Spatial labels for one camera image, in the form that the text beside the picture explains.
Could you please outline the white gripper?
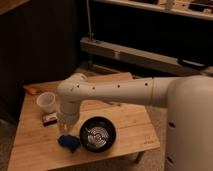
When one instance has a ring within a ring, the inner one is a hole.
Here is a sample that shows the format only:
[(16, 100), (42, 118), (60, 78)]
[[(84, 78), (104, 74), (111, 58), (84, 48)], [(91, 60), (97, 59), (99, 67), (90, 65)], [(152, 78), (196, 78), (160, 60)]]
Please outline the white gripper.
[(57, 114), (58, 128), (61, 134), (69, 134), (78, 121), (78, 115)]

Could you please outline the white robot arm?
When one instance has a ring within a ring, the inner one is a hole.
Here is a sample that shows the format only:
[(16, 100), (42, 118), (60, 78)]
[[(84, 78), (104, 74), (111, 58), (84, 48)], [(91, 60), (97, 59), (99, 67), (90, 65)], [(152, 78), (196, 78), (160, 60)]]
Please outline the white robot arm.
[(165, 107), (165, 171), (213, 171), (213, 77), (155, 77), (91, 83), (76, 73), (57, 87), (59, 130), (69, 132), (84, 100)]

